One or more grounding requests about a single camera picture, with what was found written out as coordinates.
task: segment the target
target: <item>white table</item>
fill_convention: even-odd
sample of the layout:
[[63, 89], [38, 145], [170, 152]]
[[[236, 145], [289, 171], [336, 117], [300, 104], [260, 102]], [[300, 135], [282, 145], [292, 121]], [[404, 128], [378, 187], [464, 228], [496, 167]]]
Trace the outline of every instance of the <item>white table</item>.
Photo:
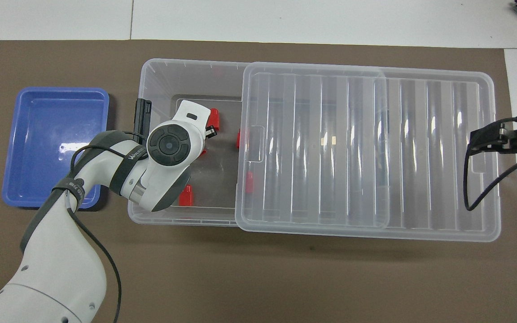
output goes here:
[[508, 0], [0, 0], [0, 39], [190, 39], [506, 48], [517, 116], [517, 14]]

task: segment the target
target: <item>black cable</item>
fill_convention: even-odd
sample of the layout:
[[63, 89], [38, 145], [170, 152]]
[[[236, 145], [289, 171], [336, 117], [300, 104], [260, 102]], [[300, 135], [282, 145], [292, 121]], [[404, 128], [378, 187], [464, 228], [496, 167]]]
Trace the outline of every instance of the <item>black cable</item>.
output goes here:
[[468, 202], [468, 161], [469, 160], [470, 160], [470, 154], [469, 154], [469, 149], [468, 149], [468, 151], [466, 152], [466, 160], [464, 161], [464, 180], [463, 180], [464, 187], [462, 188], [462, 191], [464, 194], [464, 206], [466, 206], [466, 210], [472, 211], [473, 209], [476, 208], [476, 206], [478, 206], [478, 204], [480, 204], [480, 202], [482, 202], [482, 199], [485, 198], [488, 195], [488, 193], [490, 193], [490, 191], [496, 185], [498, 185], [498, 183], [500, 183], [501, 180], [503, 180], [506, 176], [513, 173], [515, 170], [517, 170], [517, 163], [514, 164], [512, 167], [508, 168], [502, 174], [500, 174], [500, 176], [498, 176], [495, 180], [493, 180], [492, 183], [490, 183], [490, 185], [488, 185], [488, 187], [486, 189], [484, 189], [484, 191], [480, 194], [480, 196], [478, 196], [478, 198], [474, 201], [474, 203], [472, 203], [472, 205], [470, 205]]
[[137, 136], [143, 138], [145, 141], [147, 140], [147, 137], [145, 137], [144, 135], [142, 135], [138, 132], [135, 132], [135, 131], [123, 131], [123, 133], [126, 133], [128, 135], [137, 135]]
[[74, 168], [75, 168], [75, 160], [77, 158], [77, 155], [80, 154], [82, 151], [84, 151], [85, 149], [89, 149], [89, 148], [96, 148], [96, 149], [102, 149], [104, 151], [108, 151], [110, 153], [114, 153], [115, 155], [121, 157], [121, 158], [125, 158], [125, 155], [123, 155], [122, 153], [119, 153], [118, 151], [116, 151], [115, 149], [110, 149], [109, 147], [103, 147], [103, 146], [100, 146], [100, 145], [86, 145], [86, 146], [83, 146], [81, 147], [80, 149], [78, 149], [74, 154], [73, 156], [71, 157], [71, 163], [70, 163], [70, 172], [73, 172]]
[[75, 213], [73, 212], [73, 210], [70, 207], [67, 207], [67, 212], [69, 213], [69, 215], [71, 216], [73, 221], [75, 223], [77, 223], [77, 226], [80, 227], [80, 229], [83, 230], [91, 238], [91, 240], [99, 247], [99, 249], [101, 249], [101, 251], [103, 251], [103, 253], [107, 257], [107, 259], [111, 263], [113, 272], [115, 272], [115, 277], [117, 278], [118, 294], [117, 294], [117, 309], [115, 310], [115, 318], [113, 319], [113, 323], [116, 323], [117, 319], [119, 319], [119, 310], [121, 309], [121, 294], [122, 294], [121, 293], [121, 276], [119, 276], [119, 270], [117, 270], [117, 265], [115, 265], [115, 261], [113, 260], [113, 258], [111, 257], [111, 255], [109, 254], [109, 251], [107, 251], [105, 246], [103, 246], [103, 244], [99, 241], [99, 239], [97, 239], [97, 237], [95, 237], [91, 233], [91, 231], [89, 231], [89, 229], [87, 227], [85, 227], [85, 225], [81, 222], [81, 220], [77, 217], [77, 215], [75, 215]]

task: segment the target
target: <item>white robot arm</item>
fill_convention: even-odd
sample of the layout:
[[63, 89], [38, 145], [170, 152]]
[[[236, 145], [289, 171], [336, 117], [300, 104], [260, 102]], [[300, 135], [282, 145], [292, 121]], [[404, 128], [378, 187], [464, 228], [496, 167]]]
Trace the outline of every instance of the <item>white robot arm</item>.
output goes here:
[[147, 210], [170, 206], [186, 185], [187, 168], [201, 154], [205, 139], [216, 134], [206, 128], [209, 114], [209, 109], [183, 100], [172, 120], [151, 131], [146, 146], [123, 131], [97, 135], [27, 227], [21, 265], [0, 290], [0, 323], [92, 321], [105, 297], [106, 276], [77, 228], [86, 231], [74, 211], [95, 184]]

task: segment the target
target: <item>black circular button pad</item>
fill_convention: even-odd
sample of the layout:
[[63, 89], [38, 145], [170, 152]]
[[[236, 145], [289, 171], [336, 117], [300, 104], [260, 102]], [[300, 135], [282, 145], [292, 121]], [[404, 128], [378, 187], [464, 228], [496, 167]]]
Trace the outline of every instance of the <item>black circular button pad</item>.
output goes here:
[[150, 135], [147, 149], [157, 163], [174, 166], [187, 158], [191, 151], [191, 141], [184, 127], [164, 125]]

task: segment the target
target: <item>velcro strap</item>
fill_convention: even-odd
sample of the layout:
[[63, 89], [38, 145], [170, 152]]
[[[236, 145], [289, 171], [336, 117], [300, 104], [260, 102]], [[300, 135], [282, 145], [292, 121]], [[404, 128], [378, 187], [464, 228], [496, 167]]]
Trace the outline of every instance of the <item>velcro strap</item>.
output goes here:
[[123, 187], [127, 176], [129, 176], [129, 173], [131, 173], [135, 164], [137, 164], [141, 157], [146, 153], [147, 148], [145, 146], [136, 146], [129, 151], [121, 161], [121, 164], [119, 164], [119, 167], [117, 167], [117, 170], [111, 179], [111, 183], [109, 184], [109, 189], [111, 189], [111, 191], [121, 195], [121, 188]]
[[83, 188], [84, 181], [81, 178], [73, 179], [69, 177], [65, 177], [60, 180], [55, 187], [51, 189], [53, 190], [68, 190], [75, 196], [77, 199], [77, 208], [81, 206], [83, 202], [83, 198], [85, 197], [85, 190]]

